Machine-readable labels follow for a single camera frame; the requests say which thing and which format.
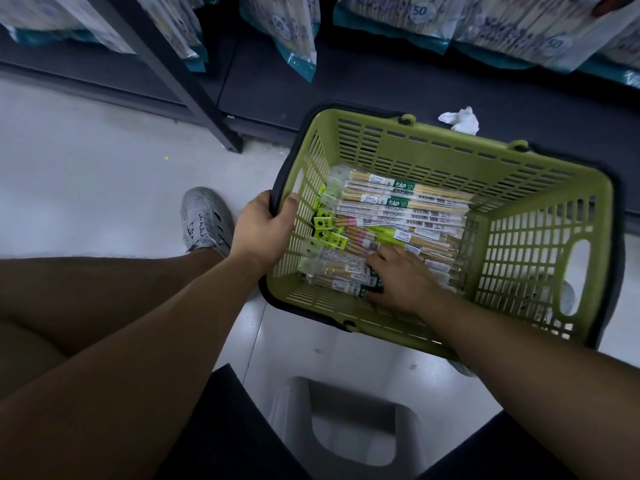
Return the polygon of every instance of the white tile floor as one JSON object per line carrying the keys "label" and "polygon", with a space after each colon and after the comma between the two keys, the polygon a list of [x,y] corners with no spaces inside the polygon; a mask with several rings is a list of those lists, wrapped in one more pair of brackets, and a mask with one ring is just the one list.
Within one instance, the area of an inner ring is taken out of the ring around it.
{"label": "white tile floor", "polygon": [[[227,153],[204,128],[0,80],[0,255],[167,257],[184,252],[179,204],[195,185],[236,216],[273,184],[287,149]],[[601,350],[640,365],[640,239]],[[284,380],[304,376],[404,404],[435,461],[499,411],[477,379],[437,357],[245,305],[219,365],[231,362],[268,415]]]}

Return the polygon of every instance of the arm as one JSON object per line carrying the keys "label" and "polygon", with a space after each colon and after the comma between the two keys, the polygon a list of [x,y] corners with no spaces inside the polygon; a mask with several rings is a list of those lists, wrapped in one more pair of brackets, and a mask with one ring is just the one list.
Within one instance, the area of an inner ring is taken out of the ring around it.
{"label": "arm", "polygon": [[369,259],[372,302],[414,313],[445,339],[520,425],[581,478],[640,472],[640,370],[442,290],[397,246]]}
{"label": "arm", "polygon": [[284,253],[298,208],[242,211],[231,254],[169,301],[0,403],[1,478],[151,477],[244,302]]}

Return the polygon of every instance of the white crumpled paper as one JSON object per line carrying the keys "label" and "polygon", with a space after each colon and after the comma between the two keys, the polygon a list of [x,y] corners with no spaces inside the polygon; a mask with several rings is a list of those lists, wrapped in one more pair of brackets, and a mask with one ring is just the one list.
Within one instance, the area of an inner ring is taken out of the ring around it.
{"label": "white crumpled paper", "polygon": [[438,120],[453,125],[451,129],[460,133],[476,134],[480,129],[480,124],[471,106],[467,106],[459,112],[443,112],[438,116]]}

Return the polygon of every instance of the metal upright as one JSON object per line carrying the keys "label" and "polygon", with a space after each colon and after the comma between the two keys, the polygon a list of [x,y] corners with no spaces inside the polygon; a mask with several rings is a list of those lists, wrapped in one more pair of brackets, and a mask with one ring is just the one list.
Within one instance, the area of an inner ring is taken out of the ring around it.
{"label": "metal upright", "polygon": [[220,143],[231,152],[242,152],[240,135],[229,129],[224,115],[137,0],[87,1]]}

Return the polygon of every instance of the green plastic basket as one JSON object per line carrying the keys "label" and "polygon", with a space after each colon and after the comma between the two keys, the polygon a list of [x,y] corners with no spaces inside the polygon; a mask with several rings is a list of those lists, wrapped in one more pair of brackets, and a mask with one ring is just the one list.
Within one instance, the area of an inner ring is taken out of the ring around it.
{"label": "green plastic basket", "polygon": [[[311,111],[271,193],[301,197],[284,258],[260,281],[277,308],[348,331],[446,358],[457,355],[415,316],[309,285],[297,274],[313,204],[336,164],[475,195],[460,256],[464,297],[565,339],[597,347],[620,293],[624,269],[623,192],[601,166],[553,154],[526,141],[502,143],[417,123],[410,114],[344,104]],[[590,245],[577,311],[559,297],[574,244]]]}

